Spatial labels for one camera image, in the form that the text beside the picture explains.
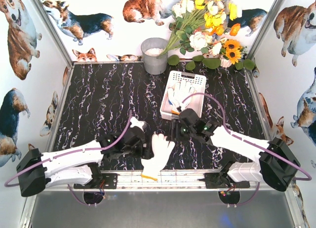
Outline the plain white knit glove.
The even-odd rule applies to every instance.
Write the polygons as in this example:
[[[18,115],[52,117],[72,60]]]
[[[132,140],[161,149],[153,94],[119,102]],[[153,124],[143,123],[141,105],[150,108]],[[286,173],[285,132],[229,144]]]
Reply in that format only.
[[[184,105],[187,107],[190,102],[192,95],[195,92],[194,87],[189,81],[181,80],[180,82],[176,82],[175,85],[171,88],[168,88],[167,94],[168,99],[172,102],[173,106],[171,109],[172,114],[176,114],[176,107],[179,105]]]

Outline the white perforated storage basket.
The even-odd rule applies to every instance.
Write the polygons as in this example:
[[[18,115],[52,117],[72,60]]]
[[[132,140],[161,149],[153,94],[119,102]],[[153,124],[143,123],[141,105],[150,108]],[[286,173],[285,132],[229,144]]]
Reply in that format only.
[[[160,106],[161,118],[171,120],[176,118],[181,110],[193,109],[198,116],[202,115],[206,77],[202,75],[171,71],[167,80],[165,92]]]

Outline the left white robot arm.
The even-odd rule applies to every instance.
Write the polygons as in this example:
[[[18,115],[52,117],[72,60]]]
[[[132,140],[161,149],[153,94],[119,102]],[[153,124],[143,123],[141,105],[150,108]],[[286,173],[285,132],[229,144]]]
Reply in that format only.
[[[97,189],[106,183],[99,168],[101,162],[122,156],[152,158],[150,136],[135,126],[123,136],[108,134],[99,141],[64,151],[40,153],[39,149],[31,149],[16,168],[21,195],[29,197],[67,184],[76,189]]]

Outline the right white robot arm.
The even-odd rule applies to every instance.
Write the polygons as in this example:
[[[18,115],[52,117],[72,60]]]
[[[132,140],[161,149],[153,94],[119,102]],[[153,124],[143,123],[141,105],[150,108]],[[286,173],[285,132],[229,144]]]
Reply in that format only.
[[[264,182],[277,191],[286,191],[300,166],[282,139],[260,140],[226,130],[218,122],[202,120],[193,109],[171,116],[170,133],[173,141],[195,139],[251,160],[228,162],[211,180],[214,185],[229,188],[241,182]]]

